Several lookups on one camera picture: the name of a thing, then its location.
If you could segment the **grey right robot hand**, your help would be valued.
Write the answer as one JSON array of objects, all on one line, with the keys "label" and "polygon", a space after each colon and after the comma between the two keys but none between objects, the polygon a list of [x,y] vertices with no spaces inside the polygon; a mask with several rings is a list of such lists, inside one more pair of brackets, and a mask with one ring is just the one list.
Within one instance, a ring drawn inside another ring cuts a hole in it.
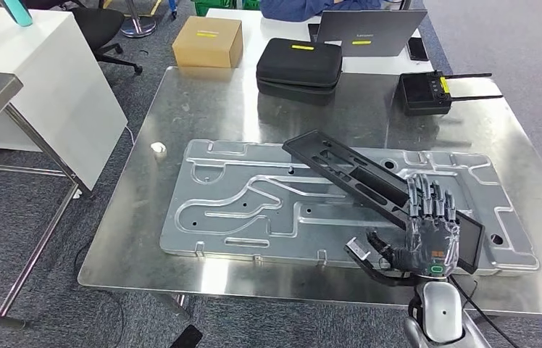
[{"label": "grey right robot hand", "polygon": [[460,225],[450,191],[425,174],[407,178],[408,221],[403,247],[393,248],[374,231],[367,241],[389,265],[423,278],[447,278],[459,260]]}]

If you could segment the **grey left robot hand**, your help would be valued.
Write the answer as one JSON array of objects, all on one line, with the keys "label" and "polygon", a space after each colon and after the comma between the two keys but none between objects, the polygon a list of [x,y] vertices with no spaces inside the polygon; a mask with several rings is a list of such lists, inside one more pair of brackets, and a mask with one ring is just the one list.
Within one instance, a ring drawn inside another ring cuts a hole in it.
[{"label": "grey left robot hand", "polygon": [[202,338],[203,333],[197,327],[188,325],[170,345],[170,348],[196,348]]}]

